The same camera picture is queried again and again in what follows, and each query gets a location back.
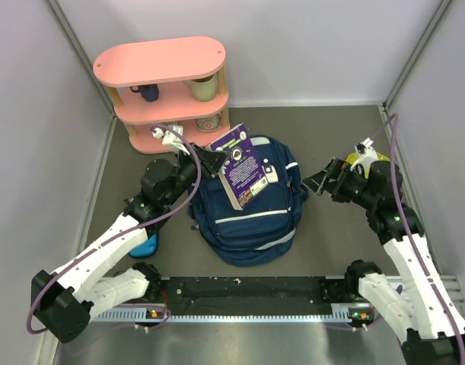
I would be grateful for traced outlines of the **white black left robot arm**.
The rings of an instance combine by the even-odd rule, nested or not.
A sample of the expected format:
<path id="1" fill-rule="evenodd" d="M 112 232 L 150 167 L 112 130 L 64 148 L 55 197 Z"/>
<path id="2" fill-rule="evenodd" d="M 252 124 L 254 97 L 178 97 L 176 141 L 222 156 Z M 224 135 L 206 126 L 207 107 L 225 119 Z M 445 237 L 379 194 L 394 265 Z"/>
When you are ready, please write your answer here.
<path id="1" fill-rule="evenodd" d="M 209 151 L 190 144 L 177 153 L 177 162 L 152 160 L 140 180 L 140 191 L 98 239 L 73 260 L 52 272 L 42 270 L 31 280 L 31 307 L 27 330 L 36 333 L 32 320 L 61 343 L 74 341 L 101 313 L 128 300 L 156 300 L 161 292 L 158 273 L 145 264 L 113 278 L 107 272 L 131 250 L 148 241 L 181 210 L 175 202 L 194 196 L 202 178 L 215 177 L 228 158 L 224 151 Z"/>

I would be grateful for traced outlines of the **purple card packet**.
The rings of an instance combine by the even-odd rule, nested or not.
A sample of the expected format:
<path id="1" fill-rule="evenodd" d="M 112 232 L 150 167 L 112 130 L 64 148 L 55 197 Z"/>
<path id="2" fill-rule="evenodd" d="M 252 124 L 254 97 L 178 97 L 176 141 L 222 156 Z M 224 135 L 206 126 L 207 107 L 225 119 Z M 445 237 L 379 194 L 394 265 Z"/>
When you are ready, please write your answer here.
<path id="1" fill-rule="evenodd" d="M 226 154 L 218 177 L 234 210 L 243 210 L 269 185 L 261 160 L 244 124 L 233 127 L 213 141 L 208 149 Z"/>

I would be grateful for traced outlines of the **navy blue student backpack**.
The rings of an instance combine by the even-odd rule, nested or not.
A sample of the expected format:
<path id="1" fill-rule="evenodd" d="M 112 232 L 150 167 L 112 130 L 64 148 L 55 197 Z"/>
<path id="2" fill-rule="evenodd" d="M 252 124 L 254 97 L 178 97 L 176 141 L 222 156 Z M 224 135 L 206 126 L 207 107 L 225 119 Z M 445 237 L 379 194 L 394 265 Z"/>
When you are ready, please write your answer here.
<path id="1" fill-rule="evenodd" d="M 224 262 L 238 267 L 263 265 L 287 253 L 308 198 L 288 146 L 265 135 L 254 135 L 251 141 L 259 158 L 274 167 L 279 181 L 237 211 L 218 177 L 203 178 L 188 208 L 202 238 Z"/>

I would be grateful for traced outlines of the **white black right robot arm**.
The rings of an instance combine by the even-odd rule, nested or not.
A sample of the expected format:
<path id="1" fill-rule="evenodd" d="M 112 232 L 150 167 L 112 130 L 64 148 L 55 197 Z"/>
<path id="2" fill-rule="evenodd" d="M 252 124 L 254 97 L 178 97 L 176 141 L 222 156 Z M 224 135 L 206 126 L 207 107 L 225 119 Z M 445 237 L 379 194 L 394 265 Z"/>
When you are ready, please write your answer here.
<path id="1" fill-rule="evenodd" d="M 403 291 L 398 293 L 373 262 L 354 261 L 345 273 L 344 292 L 367 300 L 397 336 L 407 364 L 465 364 L 465 318 L 451 300 L 432 261 L 417 213 L 403 204 L 403 177 L 393 161 L 376 160 L 367 175 L 333 158 L 303 179 L 317 195 L 364 208 L 374 231 L 395 264 Z"/>

